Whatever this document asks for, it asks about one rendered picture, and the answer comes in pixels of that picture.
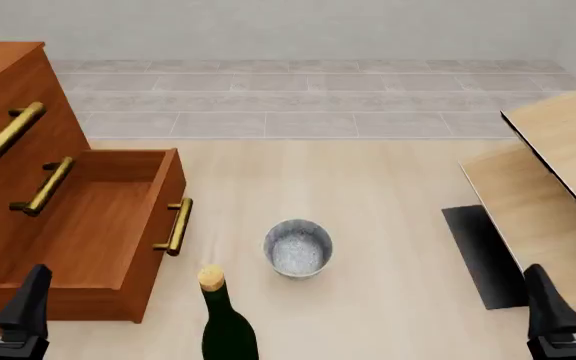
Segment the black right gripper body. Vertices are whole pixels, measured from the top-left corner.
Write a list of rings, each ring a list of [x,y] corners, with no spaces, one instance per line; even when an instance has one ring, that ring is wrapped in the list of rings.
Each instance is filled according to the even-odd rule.
[[[576,341],[551,343],[538,337],[527,342],[533,360],[576,360]]]

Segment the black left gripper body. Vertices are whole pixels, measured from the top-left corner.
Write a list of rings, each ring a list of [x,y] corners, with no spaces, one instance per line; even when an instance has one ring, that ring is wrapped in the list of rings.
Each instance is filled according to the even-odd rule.
[[[0,341],[0,360],[43,360],[48,347],[49,341],[38,337],[23,343]]]

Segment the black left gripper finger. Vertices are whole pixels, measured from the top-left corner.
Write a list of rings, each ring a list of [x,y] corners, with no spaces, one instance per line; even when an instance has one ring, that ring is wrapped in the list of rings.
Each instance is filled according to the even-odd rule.
[[[52,272],[44,264],[31,269],[15,296],[0,311],[1,341],[48,339],[47,298],[51,280]]]

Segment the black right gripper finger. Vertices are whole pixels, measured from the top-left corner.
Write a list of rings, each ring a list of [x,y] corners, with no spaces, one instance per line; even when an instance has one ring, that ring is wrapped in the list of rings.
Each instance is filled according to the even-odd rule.
[[[544,337],[554,342],[572,342],[576,334],[576,311],[560,295],[540,264],[525,271],[528,295],[528,339]]]

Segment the grey speckled bowl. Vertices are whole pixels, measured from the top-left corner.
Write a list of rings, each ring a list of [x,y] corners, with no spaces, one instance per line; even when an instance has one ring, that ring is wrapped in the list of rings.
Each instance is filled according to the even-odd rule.
[[[279,275],[306,280],[325,269],[333,254],[333,242],[321,225],[305,219],[289,219],[268,231],[263,252]]]

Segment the pale wooden rack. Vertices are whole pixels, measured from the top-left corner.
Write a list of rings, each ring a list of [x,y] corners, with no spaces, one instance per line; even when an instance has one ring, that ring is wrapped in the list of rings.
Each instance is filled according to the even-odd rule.
[[[500,116],[519,143],[460,166],[518,269],[543,266],[576,311],[576,91]]]

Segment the open wooden drawer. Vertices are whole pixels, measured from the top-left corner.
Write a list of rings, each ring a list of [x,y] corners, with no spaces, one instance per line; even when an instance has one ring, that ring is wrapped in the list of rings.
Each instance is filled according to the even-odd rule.
[[[43,264],[50,320],[140,323],[185,190],[178,152],[85,151],[39,215],[9,208],[43,179],[0,189],[0,310]]]

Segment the dark green wine bottle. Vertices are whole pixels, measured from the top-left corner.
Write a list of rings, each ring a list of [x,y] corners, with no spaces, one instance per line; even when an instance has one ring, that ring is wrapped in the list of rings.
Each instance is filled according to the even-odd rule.
[[[223,269],[210,264],[198,273],[208,311],[202,335],[204,360],[259,360],[257,339],[251,324],[233,308]]]

